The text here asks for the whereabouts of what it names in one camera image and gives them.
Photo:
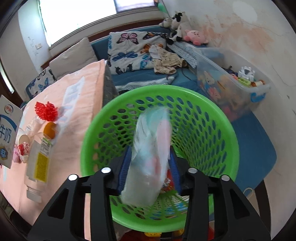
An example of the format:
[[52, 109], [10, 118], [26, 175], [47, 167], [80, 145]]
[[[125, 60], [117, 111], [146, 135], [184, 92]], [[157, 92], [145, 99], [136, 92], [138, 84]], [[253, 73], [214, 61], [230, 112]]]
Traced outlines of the black white cow plush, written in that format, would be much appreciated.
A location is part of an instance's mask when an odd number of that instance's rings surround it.
[[172, 18], [165, 18], [159, 26], [171, 30], [171, 35], [166, 39], [169, 45], [184, 40], [186, 30], [192, 30], [189, 18], [184, 11], [176, 12]]

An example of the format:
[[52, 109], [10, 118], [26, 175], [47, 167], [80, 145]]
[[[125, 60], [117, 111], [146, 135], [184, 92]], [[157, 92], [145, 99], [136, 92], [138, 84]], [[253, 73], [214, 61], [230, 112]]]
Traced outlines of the blue white milk carton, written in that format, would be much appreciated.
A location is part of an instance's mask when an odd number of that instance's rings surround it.
[[0, 111], [1, 164], [10, 169], [13, 162], [16, 134], [18, 133], [23, 111], [10, 102], [4, 95], [0, 97]]

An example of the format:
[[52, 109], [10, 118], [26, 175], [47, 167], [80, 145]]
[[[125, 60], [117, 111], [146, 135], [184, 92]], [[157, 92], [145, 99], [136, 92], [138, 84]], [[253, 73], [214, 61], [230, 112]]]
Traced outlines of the beige patterned crumpled garment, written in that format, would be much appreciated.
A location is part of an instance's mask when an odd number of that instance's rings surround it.
[[172, 75], [178, 68], [187, 66], [186, 60], [180, 58], [178, 54], [166, 51], [159, 46], [152, 45], [149, 53], [152, 57], [154, 72], [157, 74]]

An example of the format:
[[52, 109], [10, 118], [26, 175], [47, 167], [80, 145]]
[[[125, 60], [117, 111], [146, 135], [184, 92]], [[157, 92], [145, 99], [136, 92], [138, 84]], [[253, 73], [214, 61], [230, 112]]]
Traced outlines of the pastel plastic bag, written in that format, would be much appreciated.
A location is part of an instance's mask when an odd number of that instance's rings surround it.
[[155, 106], [140, 114], [125, 186], [120, 195], [124, 204], [148, 207], [155, 203], [167, 177], [170, 145], [169, 110]]

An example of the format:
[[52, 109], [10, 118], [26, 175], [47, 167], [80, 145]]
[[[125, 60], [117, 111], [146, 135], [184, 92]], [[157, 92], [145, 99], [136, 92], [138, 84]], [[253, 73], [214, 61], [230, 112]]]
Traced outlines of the red white wrapper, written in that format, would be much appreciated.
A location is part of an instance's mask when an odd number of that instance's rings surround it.
[[14, 163], [26, 163], [29, 159], [30, 154], [30, 139], [27, 135], [20, 135], [17, 137], [14, 152], [13, 162]]

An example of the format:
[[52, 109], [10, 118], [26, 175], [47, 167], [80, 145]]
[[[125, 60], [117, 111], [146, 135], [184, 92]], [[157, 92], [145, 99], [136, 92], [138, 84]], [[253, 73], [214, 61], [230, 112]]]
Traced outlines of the butterfly print pillow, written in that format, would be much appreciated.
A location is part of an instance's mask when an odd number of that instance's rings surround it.
[[107, 64], [112, 75], [152, 69], [149, 53], [153, 45], [166, 47], [165, 33], [147, 31], [111, 32], [108, 37]]
[[56, 81], [50, 66], [48, 66], [27, 85], [25, 88], [26, 94], [29, 99], [33, 99]]

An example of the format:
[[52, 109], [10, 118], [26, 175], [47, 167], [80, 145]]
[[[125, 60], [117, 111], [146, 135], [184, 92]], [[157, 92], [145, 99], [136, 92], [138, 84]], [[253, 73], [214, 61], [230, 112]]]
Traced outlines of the butterfly print pillow right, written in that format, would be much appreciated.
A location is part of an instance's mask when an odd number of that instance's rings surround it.
[[112, 75], [152, 69], [149, 53], [153, 45], [166, 47], [165, 33], [147, 31], [111, 32], [108, 37], [107, 64]]

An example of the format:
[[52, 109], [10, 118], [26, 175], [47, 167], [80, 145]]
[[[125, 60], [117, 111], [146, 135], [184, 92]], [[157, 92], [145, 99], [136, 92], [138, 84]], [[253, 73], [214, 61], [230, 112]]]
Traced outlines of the clear plastic bottle yellow label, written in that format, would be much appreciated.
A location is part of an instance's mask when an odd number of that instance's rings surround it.
[[52, 143], [47, 136], [34, 138], [26, 166], [26, 196], [31, 201], [41, 203], [48, 183]]

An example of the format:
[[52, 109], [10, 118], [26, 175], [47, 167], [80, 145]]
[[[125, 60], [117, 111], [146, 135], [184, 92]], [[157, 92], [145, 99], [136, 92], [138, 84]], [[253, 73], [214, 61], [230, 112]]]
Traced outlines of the clear plastic toy bin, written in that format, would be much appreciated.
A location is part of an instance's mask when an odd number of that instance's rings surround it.
[[199, 88], [230, 121], [255, 110], [271, 89], [263, 72], [231, 50], [199, 48], [195, 59]]

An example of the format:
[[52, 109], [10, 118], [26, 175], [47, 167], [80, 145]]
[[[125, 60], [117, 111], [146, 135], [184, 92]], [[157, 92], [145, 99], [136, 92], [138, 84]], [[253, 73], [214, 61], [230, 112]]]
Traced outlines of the white knitted blanket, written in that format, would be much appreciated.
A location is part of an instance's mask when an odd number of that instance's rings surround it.
[[175, 80], [175, 76], [167, 76], [167, 77], [160, 78], [157, 80], [130, 82], [125, 85], [118, 85], [115, 88], [118, 92], [130, 91], [130, 90], [134, 90], [137, 88], [150, 86], [150, 85], [170, 85], [174, 80]]

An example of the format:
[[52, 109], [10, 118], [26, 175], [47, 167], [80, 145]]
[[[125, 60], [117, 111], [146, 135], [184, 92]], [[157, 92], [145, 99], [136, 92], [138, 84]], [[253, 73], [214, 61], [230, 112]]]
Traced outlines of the butterfly print pillow left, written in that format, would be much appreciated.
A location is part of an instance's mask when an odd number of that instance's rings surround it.
[[50, 66], [48, 66], [27, 85], [25, 88], [26, 94], [29, 99], [33, 99], [56, 81]]

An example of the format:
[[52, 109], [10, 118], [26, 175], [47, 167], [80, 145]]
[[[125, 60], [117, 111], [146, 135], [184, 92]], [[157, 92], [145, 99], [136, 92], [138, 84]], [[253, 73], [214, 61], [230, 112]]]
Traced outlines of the pink round plush toy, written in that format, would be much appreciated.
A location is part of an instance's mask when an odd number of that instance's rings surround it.
[[191, 42], [195, 46], [206, 45], [209, 43], [205, 35], [198, 30], [185, 30], [185, 33], [186, 35], [183, 37], [183, 40]]

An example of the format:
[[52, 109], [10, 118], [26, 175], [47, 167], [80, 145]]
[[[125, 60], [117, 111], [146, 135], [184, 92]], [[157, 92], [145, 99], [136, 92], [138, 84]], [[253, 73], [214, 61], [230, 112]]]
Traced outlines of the peach hello tablecloth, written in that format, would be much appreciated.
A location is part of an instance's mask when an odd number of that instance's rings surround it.
[[64, 76], [26, 105], [22, 130], [35, 117], [37, 102], [50, 102], [60, 109], [59, 132], [51, 148], [48, 182], [42, 202], [27, 198], [26, 164], [13, 163], [1, 168], [1, 240], [26, 240], [31, 225], [70, 174], [81, 175], [80, 151], [93, 118], [103, 107], [103, 88], [111, 75], [105, 60], [93, 62]]

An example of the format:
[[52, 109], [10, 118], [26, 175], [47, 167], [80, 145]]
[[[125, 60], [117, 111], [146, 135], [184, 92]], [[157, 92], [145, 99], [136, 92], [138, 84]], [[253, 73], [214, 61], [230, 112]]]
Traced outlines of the green plastic mesh basket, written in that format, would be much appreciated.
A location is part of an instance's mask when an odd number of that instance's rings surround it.
[[[168, 109], [171, 144], [178, 156], [205, 175], [235, 179], [239, 145], [222, 110], [195, 91], [171, 85], [130, 90], [113, 99], [93, 118], [80, 156], [82, 176], [93, 175], [132, 144], [137, 119], [148, 108]], [[160, 194], [151, 207], [125, 205], [110, 197], [115, 222], [140, 232], [172, 232], [185, 226], [189, 199], [174, 190]]]

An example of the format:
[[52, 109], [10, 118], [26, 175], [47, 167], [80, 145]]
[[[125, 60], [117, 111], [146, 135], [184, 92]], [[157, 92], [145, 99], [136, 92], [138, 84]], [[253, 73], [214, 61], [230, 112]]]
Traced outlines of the red foam fruit net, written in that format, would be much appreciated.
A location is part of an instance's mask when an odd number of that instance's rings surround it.
[[55, 121], [58, 117], [58, 108], [50, 102], [46, 104], [36, 102], [35, 112], [37, 116], [44, 121]]

